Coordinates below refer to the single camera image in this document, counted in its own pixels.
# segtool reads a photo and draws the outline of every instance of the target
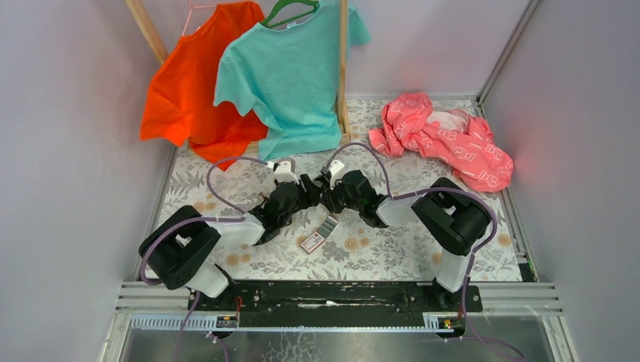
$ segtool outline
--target pink clothing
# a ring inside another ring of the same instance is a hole
[[[511,182],[513,161],[495,146],[484,118],[462,109],[434,111],[426,94],[414,93],[385,105],[382,119],[383,128],[370,130],[369,140],[387,157],[402,156],[408,149],[440,158],[476,191],[498,192]]]

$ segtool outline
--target white wall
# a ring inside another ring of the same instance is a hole
[[[256,2],[267,16],[276,0]],[[371,43],[354,48],[349,61],[347,92],[354,97],[402,91],[477,94],[527,4],[527,0],[352,2],[371,33]],[[194,3],[211,5],[221,1],[194,0]],[[171,51],[189,13],[187,0],[145,0],[144,4]],[[283,12],[299,14],[305,8],[292,5]],[[205,22],[211,12],[194,11],[187,34]]]
[[[0,360],[95,360],[168,156],[156,69],[122,0],[0,5]]]
[[[486,107],[581,361],[638,360],[640,2],[545,0]]]

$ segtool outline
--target red t-shirt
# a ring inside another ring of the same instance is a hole
[[[229,102],[214,107],[218,64],[227,45],[264,15],[254,2],[220,4],[194,34],[183,36],[149,85],[140,139],[162,137],[215,162],[241,155],[266,126],[249,112],[241,117]],[[233,162],[220,165],[225,170]]]

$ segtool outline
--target light blue shirt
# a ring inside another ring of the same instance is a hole
[[[347,49],[370,36],[349,5]],[[321,2],[305,22],[287,29],[261,24],[232,42],[220,60],[214,106],[252,109],[269,128],[258,157],[283,158],[338,147],[335,111],[340,66],[340,4]]]

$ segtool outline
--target floor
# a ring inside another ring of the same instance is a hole
[[[386,101],[350,100],[349,118],[353,141],[368,143],[367,131],[382,124],[380,110]],[[440,110],[465,109],[475,114],[471,100],[434,100]],[[296,155],[296,173],[318,174],[333,151]],[[384,192],[382,172],[364,149],[345,149],[338,156],[348,170],[360,168],[378,192]],[[446,164],[424,159],[409,152],[402,158],[383,158],[389,171],[394,195],[430,186],[447,176],[469,191],[451,175]],[[192,204],[205,216],[234,216],[237,213],[219,202],[208,191],[205,177],[209,163],[188,148],[178,151],[158,222],[166,220],[184,204]],[[211,182],[217,191],[244,210],[260,203],[258,194],[269,194],[275,186],[269,171],[260,165],[240,161],[227,172],[216,169]],[[477,194],[493,207],[499,220],[497,237],[476,257],[474,281],[521,281],[516,254],[509,236],[505,210],[499,194]],[[435,277],[442,249],[426,228],[407,222],[398,228],[371,229],[356,212],[345,210],[327,241],[312,254],[300,248],[328,215],[323,207],[311,208],[294,216],[292,225],[267,244],[218,247],[208,263],[222,266],[236,279],[352,280],[352,281],[431,281]]]

